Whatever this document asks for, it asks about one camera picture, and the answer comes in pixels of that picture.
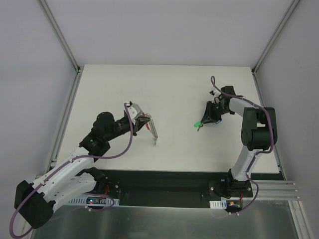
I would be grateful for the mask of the red handled metal keyring holder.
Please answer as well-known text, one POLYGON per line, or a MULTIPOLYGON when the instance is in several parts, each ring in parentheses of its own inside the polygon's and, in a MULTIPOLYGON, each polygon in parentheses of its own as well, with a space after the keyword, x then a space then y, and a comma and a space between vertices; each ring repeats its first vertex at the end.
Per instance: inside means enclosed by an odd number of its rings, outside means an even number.
POLYGON ((155 127, 155 123, 154 120, 152 119, 152 116, 148 113, 143 113, 143 116, 146 116, 150 119, 150 121, 147 123, 147 129, 151 132, 151 134, 153 135, 153 140, 154 140, 154 145, 157 144, 157 140, 158 140, 158 133, 155 127))

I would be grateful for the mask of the green tagged key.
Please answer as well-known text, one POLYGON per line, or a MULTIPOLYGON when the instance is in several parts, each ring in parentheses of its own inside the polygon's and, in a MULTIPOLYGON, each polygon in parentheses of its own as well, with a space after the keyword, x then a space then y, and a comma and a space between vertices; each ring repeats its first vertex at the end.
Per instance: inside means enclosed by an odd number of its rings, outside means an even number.
POLYGON ((194 124, 194 127, 196 128, 197 131, 199 131, 203 127, 203 124, 202 122, 198 121, 197 123, 194 124))

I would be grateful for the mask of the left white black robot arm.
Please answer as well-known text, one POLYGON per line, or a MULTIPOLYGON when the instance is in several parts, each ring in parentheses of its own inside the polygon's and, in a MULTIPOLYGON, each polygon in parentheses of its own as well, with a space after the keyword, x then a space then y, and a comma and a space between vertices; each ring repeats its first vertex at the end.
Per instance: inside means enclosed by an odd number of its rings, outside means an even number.
POLYGON ((129 133, 132 141, 151 120, 135 104, 125 108, 124 116, 118 120, 110 112, 100 113, 91 131, 63 163, 33 182, 23 180, 17 185, 14 214, 20 214, 32 229, 38 229, 71 199, 90 192, 104 194, 106 176, 93 164, 108 159, 105 154, 111 148, 111 140, 129 133))

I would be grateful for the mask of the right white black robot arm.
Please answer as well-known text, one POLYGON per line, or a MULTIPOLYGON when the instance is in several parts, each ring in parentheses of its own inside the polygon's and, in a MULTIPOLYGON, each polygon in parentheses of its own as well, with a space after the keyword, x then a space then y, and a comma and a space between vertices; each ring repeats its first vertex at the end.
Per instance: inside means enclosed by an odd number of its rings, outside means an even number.
POLYGON ((235 95, 232 86, 225 86, 221 92, 212 90, 213 100, 206 103, 204 115, 194 126, 198 129, 204 124, 218 124, 224 114, 238 114, 242 117, 241 142, 243 144, 235 165, 228 171, 225 179, 215 187, 215 193, 234 197, 248 190, 251 170, 261 154, 270 153, 277 142, 276 112, 272 107, 261 107, 243 96, 235 95))

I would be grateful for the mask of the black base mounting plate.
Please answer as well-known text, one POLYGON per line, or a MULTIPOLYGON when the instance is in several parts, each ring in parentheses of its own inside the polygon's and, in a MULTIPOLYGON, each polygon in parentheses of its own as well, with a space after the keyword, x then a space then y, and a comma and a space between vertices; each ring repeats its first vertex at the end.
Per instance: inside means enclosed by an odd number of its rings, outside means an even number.
POLYGON ((121 206, 209 208, 221 199, 253 198, 249 180, 226 172, 103 170, 108 195, 121 206))

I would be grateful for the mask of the right aluminium frame post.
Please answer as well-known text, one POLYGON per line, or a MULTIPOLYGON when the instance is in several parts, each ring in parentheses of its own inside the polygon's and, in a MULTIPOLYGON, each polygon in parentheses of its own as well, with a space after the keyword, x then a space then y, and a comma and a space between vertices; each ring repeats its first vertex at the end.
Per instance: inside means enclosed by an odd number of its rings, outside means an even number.
POLYGON ((265 48, 263 49, 261 55, 259 56, 257 62, 252 68, 252 75, 256 75, 258 70, 260 69, 261 65, 265 61, 267 55, 270 53, 271 49, 274 47, 276 41, 279 39, 282 31, 286 27, 287 23, 289 22, 290 18, 292 17, 293 13, 295 12, 296 8, 300 4, 301 0, 292 0, 286 9, 284 15, 280 19, 278 25, 276 26, 274 32, 272 33, 270 39, 268 40, 265 48))

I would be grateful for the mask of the aluminium frame post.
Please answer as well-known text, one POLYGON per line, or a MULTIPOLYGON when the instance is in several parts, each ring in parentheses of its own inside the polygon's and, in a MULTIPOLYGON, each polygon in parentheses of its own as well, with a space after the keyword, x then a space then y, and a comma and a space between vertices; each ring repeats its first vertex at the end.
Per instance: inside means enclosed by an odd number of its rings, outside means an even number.
POLYGON ((69 47, 69 44, 67 43, 49 4, 47 3, 46 0, 37 0, 37 3, 42 9, 50 27, 52 28, 55 34, 55 37, 57 38, 72 68, 74 69, 76 73, 79 73, 81 71, 81 66, 78 64, 77 60, 75 59, 75 56, 72 53, 71 48, 69 47))
POLYGON ((256 75, 258 70, 260 69, 261 65, 265 61, 267 55, 270 53, 271 49, 274 47, 276 41, 279 39, 282 31, 286 27, 287 23, 289 22, 290 18, 292 17, 293 13, 295 12, 296 8, 300 4, 301 0, 292 0, 286 9, 284 15, 280 19, 278 25, 276 26, 274 32, 272 33, 270 39, 268 40, 265 48, 263 49, 261 55, 259 56, 257 62, 252 68, 252 75, 256 75))

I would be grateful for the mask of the left aluminium frame post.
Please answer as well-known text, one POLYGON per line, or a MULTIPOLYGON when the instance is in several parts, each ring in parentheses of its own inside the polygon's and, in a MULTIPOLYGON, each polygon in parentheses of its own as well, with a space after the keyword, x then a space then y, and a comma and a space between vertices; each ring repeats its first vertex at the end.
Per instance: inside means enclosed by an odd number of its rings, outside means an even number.
POLYGON ((72 53, 71 48, 69 47, 69 44, 67 43, 49 4, 47 3, 46 0, 37 0, 37 3, 42 9, 50 27, 52 28, 55 34, 55 37, 57 38, 72 68, 74 69, 76 73, 79 73, 81 71, 81 66, 78 64, 77 60, 75 59, 75 56, 72 53))

